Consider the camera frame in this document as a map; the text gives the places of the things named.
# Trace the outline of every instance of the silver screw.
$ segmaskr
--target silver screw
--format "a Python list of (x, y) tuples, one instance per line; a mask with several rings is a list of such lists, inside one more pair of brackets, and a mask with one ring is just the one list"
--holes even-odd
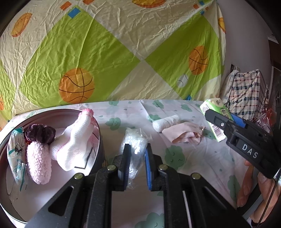
[(191, 175), (191, 177), (194, 179), (194, 180), (199, 180), (201, 178), (201, 175), (199, 173), (193, 173)]
[(115, 165), (109, 165), (107, 166), (107, 170), (108, 171), (114, 171), (116, 169), (116, 166)]
[(166, 164), (159, 165), (160, 170), (166, 170), (167, 168), (168, 168), (168, 166)]
[(83, 176), (84, 176), (83, 173), (76, 173), (76, 174), (74, 175), (74, 179), (79, 180), (79, 179), (81, 179)]

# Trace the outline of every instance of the human hand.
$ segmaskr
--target human hand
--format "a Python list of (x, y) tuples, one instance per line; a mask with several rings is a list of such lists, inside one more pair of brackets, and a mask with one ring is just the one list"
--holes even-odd
[[(248, 161), (245, 161), (245, 165), (248, 166), (249, 168), (246, 171), (241, 189), (238, 193), (237, 207), (242, 207), (246, 204), (246, 202), (249, 198), (249, 195), (251, 193), (252, 185), (253, 185), (252, 175), (253, 175), (253, 171), (254, 171), (254, 166)], [(258, 184), (259, 184), (261, 195), (263, 197), (263, 201), (259, 205), (259, 207), (256, 209), (256, 211), (250, 216), (250, 218), (252, 219), (252, 221), (254, 223), (258, 223), (261, 216), (262, 216), (262, 213), (263, 213), (263, 211), (266, 207), (266, 204), (268, 202), (271, 191), (274, 187), (275, 180), (274, 179), (268, 179), (262, 173), (259, 173), (258, 174)], [(278, 197), (280, 195), (280, 191), (281, 191), (281, 186), (277, 185), (277, 187), (274, 191), (274, 194), (272, 196), (272, 199), (269, 203), (269, 206), (266, 210), (266, 213), (264, 214), (262, 222), (264, 222), (266, 220), (266, 218), (268, 217), (268, 215), (272, 211), (274, 205), (276, 204), (276, 202), (278, 200)]]

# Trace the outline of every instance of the checkered fabric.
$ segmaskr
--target checkered fabric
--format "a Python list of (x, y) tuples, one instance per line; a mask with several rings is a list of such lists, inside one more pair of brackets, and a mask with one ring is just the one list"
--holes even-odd
[(233, 84), (225, 106), (236, 116), (255, 121), (266, 112), (268, 105), (268, 86), (260, 70), (233, 74)]

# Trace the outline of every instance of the white roll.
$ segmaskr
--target white roll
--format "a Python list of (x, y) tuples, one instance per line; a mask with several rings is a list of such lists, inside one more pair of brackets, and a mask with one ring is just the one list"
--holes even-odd
[(180, 124), (180, 118), (177, 115), (166, 117), (164, 119), (153, 121), (152, 126), (155, 131), (162, 132), (165, 128)]

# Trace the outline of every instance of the plastic wrapper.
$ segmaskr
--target plastic wrapper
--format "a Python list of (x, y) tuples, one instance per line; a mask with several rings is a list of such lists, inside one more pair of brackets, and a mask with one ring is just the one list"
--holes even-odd
[(125, 137), (121, 144), (120, 151), (121, 153), (123, 153), (125, 144), (131, 145), (132, 156), (131, 156), (128, 185), (127, 185), (127, 187), (130, 189), (135, 188), (135, 184), (133, 180), (136, 177), (138, 170), (140, 170), (141, 166), (143, 165), (144, 154), (149, 140), (151, 140), (151, 136), (146, 135), (146, 133), (140, 128), (126, 129)]
[(12, 131), (7, 146), (7, 157), (14, 177), (13, 188), (10, 193), (11, 200), (14, 200), (19, 192), (26, 189), (28, 180), (26, 144), (22, 128)]
[(256, 124), (264, 129), (267, 133), (271, 132), (271, 127), (276, 122), (276, 112), (271, 108), (266, 113), (262, 114), (256, 121)]

